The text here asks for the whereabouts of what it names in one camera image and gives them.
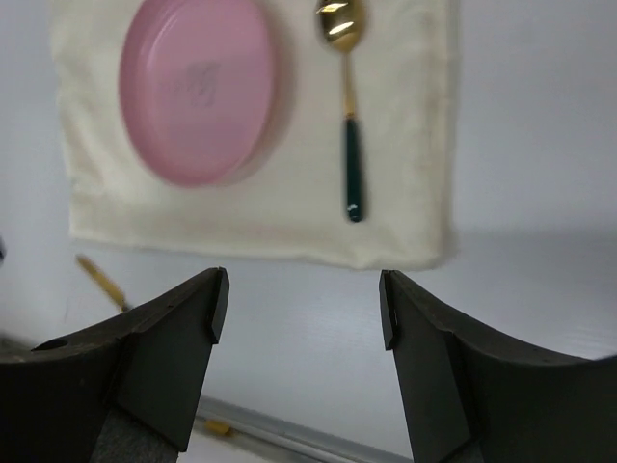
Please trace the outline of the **cream cloth placemat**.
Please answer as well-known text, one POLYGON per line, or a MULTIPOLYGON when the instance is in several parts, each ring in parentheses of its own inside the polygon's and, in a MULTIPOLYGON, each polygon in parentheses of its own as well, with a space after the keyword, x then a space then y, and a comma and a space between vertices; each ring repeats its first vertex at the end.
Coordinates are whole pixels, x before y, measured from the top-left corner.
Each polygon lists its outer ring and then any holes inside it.
POLYGON ((121 49, 143 1, 53 1, 50 48, 83 240, 209 256, 298 259, 354 269, 425 268, 450 236, 457 5, 369 1, 355 48, 364 219, 345 210, 339 55, 312 1, 266 1, 288 87, 265 162, 227 185, 174 186, 136 157, 118 94, 121 49))

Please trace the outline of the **pink plate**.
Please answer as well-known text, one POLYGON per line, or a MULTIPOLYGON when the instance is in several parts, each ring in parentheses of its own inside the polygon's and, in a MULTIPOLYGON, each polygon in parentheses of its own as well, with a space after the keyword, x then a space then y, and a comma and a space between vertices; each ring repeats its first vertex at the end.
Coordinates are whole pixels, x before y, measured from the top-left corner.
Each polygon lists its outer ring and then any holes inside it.
POLYGON ((119 64, 121 118, 137 159, 174 186, 227 185, 267 159, 288 77, 266 1, 143 1, 119 64))

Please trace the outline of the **gold knife green handle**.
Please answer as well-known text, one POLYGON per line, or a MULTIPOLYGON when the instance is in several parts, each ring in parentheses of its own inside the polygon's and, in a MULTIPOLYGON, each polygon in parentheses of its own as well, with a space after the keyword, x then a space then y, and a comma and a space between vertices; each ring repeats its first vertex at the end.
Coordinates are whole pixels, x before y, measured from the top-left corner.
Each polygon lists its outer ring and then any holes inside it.
POLYGON ((124 291, 120 289, 120 287, 113 282, 98 265, 84 255, 77 255, 76 261, 94 281, 94 283, 118 307, 121 313, 126 313, 131 310, 130 305, 127 303, 124 291))

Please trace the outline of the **gold spoon green handle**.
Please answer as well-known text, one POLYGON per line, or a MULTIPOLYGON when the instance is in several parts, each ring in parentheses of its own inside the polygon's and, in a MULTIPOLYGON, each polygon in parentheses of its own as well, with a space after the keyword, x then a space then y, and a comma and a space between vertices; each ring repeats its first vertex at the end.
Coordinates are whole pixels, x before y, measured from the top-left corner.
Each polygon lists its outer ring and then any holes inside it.
POLYGON ((365 10, 362 1, 317 1, 315 13, 324 42, 341 56, 345 210, 350 222, 359 223, 365 216, 362 143, 351 53, 365 30, 365 10))

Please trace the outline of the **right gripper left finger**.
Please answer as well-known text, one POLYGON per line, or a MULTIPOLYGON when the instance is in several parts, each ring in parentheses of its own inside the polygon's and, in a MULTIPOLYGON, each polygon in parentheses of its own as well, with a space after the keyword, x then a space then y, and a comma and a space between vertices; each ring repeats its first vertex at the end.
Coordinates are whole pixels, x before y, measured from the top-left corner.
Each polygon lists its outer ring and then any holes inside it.
POLYGON ((126 313, 1 354, 5 462, 174 462, 187 450, 228 273, 211 268, 126 313))

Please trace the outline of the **gold fork green handle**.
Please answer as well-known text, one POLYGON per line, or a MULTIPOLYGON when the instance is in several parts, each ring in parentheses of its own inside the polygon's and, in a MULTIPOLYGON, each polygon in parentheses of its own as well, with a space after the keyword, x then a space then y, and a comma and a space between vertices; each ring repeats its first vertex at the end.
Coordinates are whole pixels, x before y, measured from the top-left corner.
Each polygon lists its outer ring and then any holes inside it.
POLYGON ((233 434, 233 429, 228 424, 215 420, 205 420, 203 422, 203 429, 212 435, 220 437, 229 437, 233 434))

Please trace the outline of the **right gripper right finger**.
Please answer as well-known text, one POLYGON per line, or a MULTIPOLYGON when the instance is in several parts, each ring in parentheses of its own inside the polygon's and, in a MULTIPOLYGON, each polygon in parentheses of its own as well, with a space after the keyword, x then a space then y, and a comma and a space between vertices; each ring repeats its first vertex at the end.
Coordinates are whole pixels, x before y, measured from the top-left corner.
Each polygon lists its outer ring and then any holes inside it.
POLYGON ((612 462, 616 360, 555 352, 448 306, 399 271, 380 279, 417 462, 612 462))

